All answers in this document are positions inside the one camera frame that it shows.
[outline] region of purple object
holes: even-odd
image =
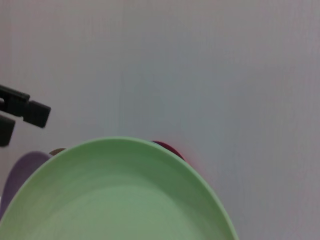
[[[15,163],[4,185],[0,202],[0,220],[20,187],[42,164],[44,164],[50,158],[51,155],[47,153],[32,151],[22,156]]]

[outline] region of white surface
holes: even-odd
[[[45,130],[17,123],[0,150],[2,179],[29,150],[110,135],[157,139],[213,186],[240,239],[319,239],[319,1],[10,7],[11,29],[0,31],[11,33],[11,62],[0,62],[12,71],[1,83],[7,76],[52,113]]]

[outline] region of green plate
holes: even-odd
[[[65,150],[21,187],[1,240],[237,240],[209,185],[155,143],[103,138]]]

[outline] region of white wall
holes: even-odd
[[[212,185],[240,239],[318,239],[319,9],[12,1],[7,84],[52,113],[45,130],[17,123],[6,161],[99,136],[162,140]]]

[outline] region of plastic plate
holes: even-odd
[[[209,185],[163,147],[89,141],[43,164],[0,222],[5,240],[237,240]]]

